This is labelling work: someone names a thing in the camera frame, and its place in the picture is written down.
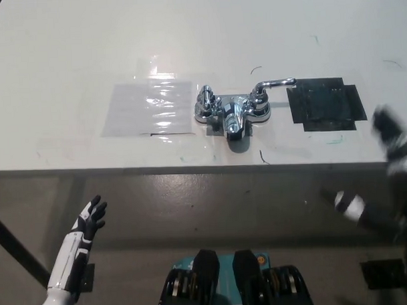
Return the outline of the black right hand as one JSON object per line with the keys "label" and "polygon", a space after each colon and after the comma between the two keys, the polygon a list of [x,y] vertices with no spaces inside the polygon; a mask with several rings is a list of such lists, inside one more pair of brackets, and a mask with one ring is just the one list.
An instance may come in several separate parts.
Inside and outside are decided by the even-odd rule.
{"label": "black right hand", "polygon": [[407,238],[407,130],[387,106],[375,109],[372,127],[386,156],[386,174],[394,211],[364,201],[357,193],[329,194],[333,208],[365,229],[391,238]]}

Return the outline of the white and black left hand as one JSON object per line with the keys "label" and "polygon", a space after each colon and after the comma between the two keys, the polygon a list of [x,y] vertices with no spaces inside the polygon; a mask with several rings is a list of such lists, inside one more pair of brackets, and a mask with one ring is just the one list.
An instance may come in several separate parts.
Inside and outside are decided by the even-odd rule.
{"label": "white and black left hand", "polygon": [[97,231],[105,224],[107,203],[96,195],[78,215],[70,232],[64,237],[47,287],[69,292],[77,302],[82,279],[89,261]]}

